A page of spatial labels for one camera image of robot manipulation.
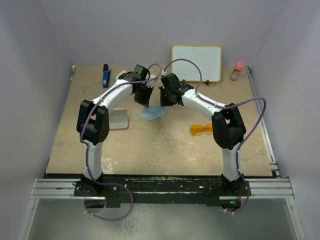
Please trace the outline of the blue cleaning cloth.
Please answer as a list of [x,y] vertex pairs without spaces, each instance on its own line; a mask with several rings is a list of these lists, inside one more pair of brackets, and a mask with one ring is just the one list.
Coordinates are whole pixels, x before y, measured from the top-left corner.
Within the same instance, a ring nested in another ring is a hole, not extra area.
[[152,121],[155,119],[162,119],[166,114],[166,109],[160,105],[150,105],[149,107],[144,107],[141,112],[141,118]]

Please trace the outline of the pink glasses case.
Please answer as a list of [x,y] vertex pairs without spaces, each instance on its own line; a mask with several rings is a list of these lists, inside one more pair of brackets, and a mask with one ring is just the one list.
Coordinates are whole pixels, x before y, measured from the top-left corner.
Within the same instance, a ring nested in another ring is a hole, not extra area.
[[124,107],[116,107],[109,114],[109,129],[123,130],[129,127],[129,118],[127,109]]

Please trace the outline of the orange sunglasses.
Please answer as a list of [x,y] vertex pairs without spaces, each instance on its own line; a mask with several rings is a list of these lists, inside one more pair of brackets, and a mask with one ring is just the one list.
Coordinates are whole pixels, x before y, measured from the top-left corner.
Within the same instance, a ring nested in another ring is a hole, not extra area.
[[213,126],[212,124],[195,124],[190,126],[190,133],[192,136],[200,136],[203,133],[207,135],[212,135],[213,134]]

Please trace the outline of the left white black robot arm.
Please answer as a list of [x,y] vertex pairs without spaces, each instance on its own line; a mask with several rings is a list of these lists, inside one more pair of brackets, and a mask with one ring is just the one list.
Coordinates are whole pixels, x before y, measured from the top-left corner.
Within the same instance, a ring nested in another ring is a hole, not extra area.
[[102,145],[110,131],[110,112],[122,101],[134,96],[134,101],[149,107],[153,88],[147,85],[150,71],[137,64],[133,71],[123,73],[105,93],[93,100],[83,100],[80,104],[76,130],[80,142],[85,145],[85,169],[83,176],[90,179],[85,190],[91,196],[103,191],[99,178],[103,175],[101,158]]

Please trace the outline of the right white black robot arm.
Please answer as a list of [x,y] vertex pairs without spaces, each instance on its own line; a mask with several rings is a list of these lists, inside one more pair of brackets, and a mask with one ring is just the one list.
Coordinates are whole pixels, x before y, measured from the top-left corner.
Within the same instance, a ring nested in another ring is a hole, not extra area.
[[244,181],[240,170],[240,145],[247,131],[239,109],[233,103],[209,103],[208,97],[196,93],[189,84],[182,85],[174,73],[162,74],[161,82],[161,106],[189,107],[211,120],[213,139],[222,150],[222,190],[228,196],[235,195]]

